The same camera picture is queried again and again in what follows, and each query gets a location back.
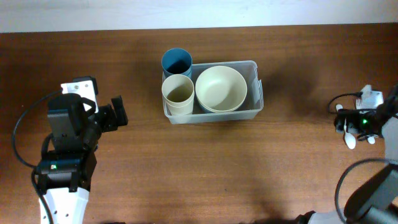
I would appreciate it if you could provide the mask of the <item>cream cup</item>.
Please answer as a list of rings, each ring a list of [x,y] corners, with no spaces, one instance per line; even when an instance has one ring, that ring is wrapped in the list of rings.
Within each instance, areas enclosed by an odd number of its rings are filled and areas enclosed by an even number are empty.
[[[175,74],[167,77],[162,84],[162,96],[172,106],[183,107],[195,95],[194,84],[185,75]]]
[[[166,105],[172,116],[188,115],[193,113],[193,102],[179,107],[170,105],[168,103],[166,103]]]

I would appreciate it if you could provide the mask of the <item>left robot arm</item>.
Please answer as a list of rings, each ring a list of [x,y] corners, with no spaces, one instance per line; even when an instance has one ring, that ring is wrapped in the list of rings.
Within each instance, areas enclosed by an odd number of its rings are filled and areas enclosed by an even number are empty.
[[[98,141],[103,133],[127,125],[128,118],[120,96],[98,106],[93,77],[75,78],[61,87],[61,95],[48,103],[51,133],[31,178],[39,196],[41,223],[82,223]]]

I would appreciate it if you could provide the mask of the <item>cream bowl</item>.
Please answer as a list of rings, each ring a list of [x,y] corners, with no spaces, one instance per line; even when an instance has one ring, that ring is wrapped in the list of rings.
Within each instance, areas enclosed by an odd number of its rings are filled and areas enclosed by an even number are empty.
[[[200,107],[206,111],[207,113],[225,113],[236,111],[240,108],[245,102],[247,95],[245,96],[232,96],[228,95],[223,99],[220,103],[215,105],[214,107],[207,107],[207,105],[203,104],[198,95],[195,95],[195,98],[198,100]]]
[[[195,93],[207,107],[214,107],[228,95],[247,95],[248,86],[237,70],[218,65],[201,72],[195,83]]]

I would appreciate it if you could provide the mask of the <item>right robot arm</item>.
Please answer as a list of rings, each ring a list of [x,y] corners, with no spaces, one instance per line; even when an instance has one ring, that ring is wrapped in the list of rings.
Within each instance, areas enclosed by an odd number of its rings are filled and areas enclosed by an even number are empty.
[[[366,85],[352,96],[356,98],[353,109],[337,104],[332,112],[336,116],[336,132],[343,135],[349,149],[354,149],[360,141],[373,144],[377,138],[383,139],[385,156],[351,164],[336,185],[335,211],[311,211],[299,215],[296,223],[397,223],[397,205],[393,203],[397,198],[397,87],[384,97],[381,91]],[[344,207],[340,207],[340,190],[347,175],[354,168],[373,162],[381,162],[384,167],[356,189]]]

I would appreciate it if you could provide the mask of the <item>blue bowl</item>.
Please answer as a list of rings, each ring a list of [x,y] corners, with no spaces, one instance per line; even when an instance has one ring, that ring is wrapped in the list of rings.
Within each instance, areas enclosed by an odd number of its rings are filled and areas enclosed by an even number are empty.
[[[213,112],[210,111],[208,108],[206,108],[205,106],[203,106],[199,101],[197,101],[197,105],[198,105],[199,108],[202,110],[202,112],[204,112],[204,113],[213,113]]]

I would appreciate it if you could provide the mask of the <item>blue cup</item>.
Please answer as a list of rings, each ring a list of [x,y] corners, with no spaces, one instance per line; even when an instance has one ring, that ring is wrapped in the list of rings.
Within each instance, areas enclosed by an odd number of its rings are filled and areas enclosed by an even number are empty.
[[[162,56],[161,65],[165,78],[175,74],[192,77],[193,59],[184,49],[173,48],[166,51]]]

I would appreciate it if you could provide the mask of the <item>white plastic fork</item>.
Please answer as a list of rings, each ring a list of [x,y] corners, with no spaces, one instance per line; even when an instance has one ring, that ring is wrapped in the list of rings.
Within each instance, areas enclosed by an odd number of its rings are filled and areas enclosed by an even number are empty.
[[[362,109],[362,108],[363,108],[362,107],[362,99],[361,98],[356,99],[356,109],[359,110],[359,109]],[[375,138],[373,136],[368,136],[366,138],[366,140],[367,140],[367,142],[369,144],[374,144],[376,142]]]

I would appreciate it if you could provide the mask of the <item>white plastic spoon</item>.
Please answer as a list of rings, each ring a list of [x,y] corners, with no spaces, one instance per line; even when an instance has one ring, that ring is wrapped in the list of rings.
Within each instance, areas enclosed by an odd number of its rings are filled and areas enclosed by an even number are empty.
[[[356,147],[356,138],[348,132],[348,120],[345,116],[338,115],[336,117],[335,129],[337,133],[343,134],[343,140],[349,149]]]

